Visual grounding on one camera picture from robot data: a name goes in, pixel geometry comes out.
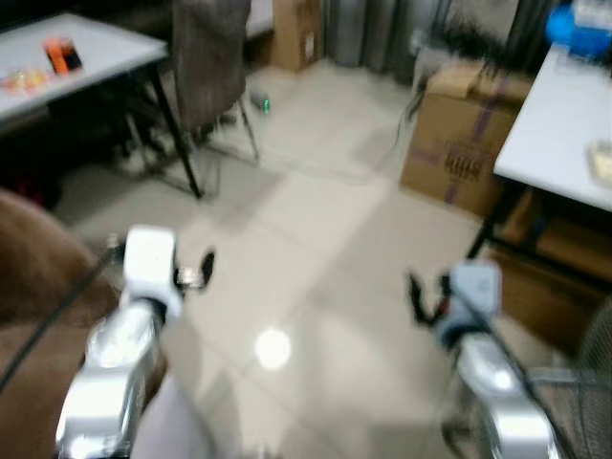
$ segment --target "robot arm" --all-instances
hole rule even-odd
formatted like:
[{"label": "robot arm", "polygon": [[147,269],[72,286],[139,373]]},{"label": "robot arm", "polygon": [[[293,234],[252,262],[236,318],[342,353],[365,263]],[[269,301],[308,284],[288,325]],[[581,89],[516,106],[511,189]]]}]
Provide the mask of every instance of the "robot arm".
[{"label": "robot arm", "polygon": [[181,316],[186,289],[206,287],[214,254],[197,274],[178,270],[175,260],[171,230],[138,226],[129,231],[120,307],[89,337],[59,418],[57,458],[129,457],[147,383],[161,358],[161,331]]}]

